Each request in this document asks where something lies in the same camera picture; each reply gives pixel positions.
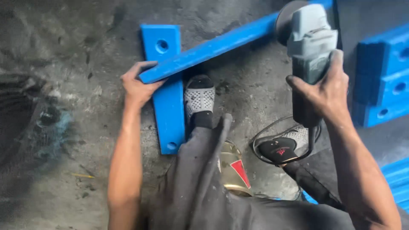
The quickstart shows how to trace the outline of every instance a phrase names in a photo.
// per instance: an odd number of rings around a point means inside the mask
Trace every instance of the dirty hands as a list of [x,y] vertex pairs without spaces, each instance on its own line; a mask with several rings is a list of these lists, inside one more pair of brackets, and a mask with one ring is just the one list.
[[343,57],[341,50],[334,50],[327,74],[313,86],[295,76],[286,78],[293,90],[310,101],[315,111],[329,122],[338,123],[351,119],[346,102],[349,77],[342,67]]
[[143,84],[137,80],[137,76],[149,68],[157,65],[157,61],[141,61],[134,64],[134,66],[121,76],[124,88],[126,90],[125,103],[132,107],[141,109],[152,94],[157,90],[166,80],[157,81],[152,84]]

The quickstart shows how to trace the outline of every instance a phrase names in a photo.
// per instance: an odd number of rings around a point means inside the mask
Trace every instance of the concrete floor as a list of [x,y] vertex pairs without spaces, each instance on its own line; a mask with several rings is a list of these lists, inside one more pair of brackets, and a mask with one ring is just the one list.
[[[29,180],[19,187],[20,193],[2,193],[0,186],[0,205],[6,207],[0,209],[0,228],[106,229],[107,177],[124,98],[119,77],[144,60],[140,23],[181,25],[182,49],[187,50],[278,11],[286,2],[5,0],[0,10],[1,73],[45,80],[43,94],[64,115],[56,126],[67,126],[57,140],[61,146],[35,170],[24,169]],[[294,198],[295,182],[280,168],[257,160],[248,147],[263,127],[291,114],[291,91],[285,83],[291,60],[286,49],[262,39],[188,70],[186,77],[191,73],[207,73],[214,81],[216,117],[233,115],[229,139],[243,153],[253,192]],[[318,150],[328,147],[324,133]],[[142,111],[142,152],[146,201],[173,159],[160,156],[150,103]]]

